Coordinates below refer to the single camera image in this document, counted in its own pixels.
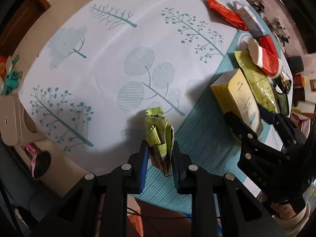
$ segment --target beige plastic stool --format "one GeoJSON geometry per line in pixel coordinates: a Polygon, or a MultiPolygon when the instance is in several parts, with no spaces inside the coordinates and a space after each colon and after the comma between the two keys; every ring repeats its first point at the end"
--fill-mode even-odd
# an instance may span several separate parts
{"type": "Polygon", "coordinates": [[[6,145],[23,145],[46,140],[20,103],[18,94],[0,98],[0,132],[6,145]]]}

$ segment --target yellow box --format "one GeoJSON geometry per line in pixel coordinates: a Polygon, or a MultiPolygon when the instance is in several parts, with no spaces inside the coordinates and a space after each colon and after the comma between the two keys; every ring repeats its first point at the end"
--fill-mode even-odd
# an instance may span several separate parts
{"type": "Polygon", "coordinates": [[[262,123],[257,102],[240,69],[223,73],[212,85],[216,100],[223,113],[232,111],[259,136],[262,123]]]}

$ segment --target yellow-green plastic packet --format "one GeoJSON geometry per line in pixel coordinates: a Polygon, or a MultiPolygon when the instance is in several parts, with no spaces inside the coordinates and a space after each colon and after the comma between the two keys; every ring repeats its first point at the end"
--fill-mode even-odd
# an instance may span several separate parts
{"type": "Polygon", "coordinates": [[[145,111],[146,141],[150,147],[151,164],[165,176],[171,173],[171,156],[174,144],[174,128],[166,119],[162,108],[145,111]]]}
{"type": "Polygon", "coordinates": [[[235,51],[235,58],[249,83],[257,103],[268,111],[278,113],[279,109],[269,79],[253,63],[249,51],[235,51]]]}

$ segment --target silver bolt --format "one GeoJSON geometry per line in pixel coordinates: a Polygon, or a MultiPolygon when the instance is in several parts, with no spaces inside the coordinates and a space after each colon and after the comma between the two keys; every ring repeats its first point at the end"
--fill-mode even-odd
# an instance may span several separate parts
{"type": "Polygon", "coordinates": [[[189,169],[190,169],[191,171],[196,171],[196,170],[198,170],[198,166],[192,164],[192,165],[189,166],[189,169]]]}
{"type": "Polygon", "coordinates": [[[86,174],[86,175],[84,176],[84,178],[85,178],[86,180],[92,180],[92,179],[94,178],[94,174],[93,174],[93,173],[88,173],[88,174],[86,174]]]}
{"type": "Polygon", "coordinates": [[[130,164],[123,164],[122,165],[123,170],[130,170],[131,168],[132,168],[132,166],[130,164]]]}
{"type": "Polygon", "coordinates": [[[235,179],[235,176],[234,176],[233,174],[231,174],[231,173],[228,173],[228,174],[225,175],[225,178],[226,178],[227,180],[234,180],[234,179],[235,179]]]}

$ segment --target tablecloth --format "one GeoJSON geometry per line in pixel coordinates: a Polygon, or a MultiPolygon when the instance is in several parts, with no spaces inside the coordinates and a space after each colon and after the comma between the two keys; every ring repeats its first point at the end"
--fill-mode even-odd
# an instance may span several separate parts
{"type": "MultiPolygon", "coordinates": [[[[229,7],[235,0],[217,1],[229,7]]],[[[42,49],[19,98],[47,137],[96,175],[138,151],[144,110],[162,106],[181,152],[209,172],[243,181],[240,148],[209,86],[238,67],[233,52],[248,36],[204,0],[92,0],[42,49]]],[[[269,129],[265,124],[260,140],[269,129]]],[[[177,195],[171,177],[149,166],[146,180],[140,199],[190,212],[190,196],[177,195]]]]}

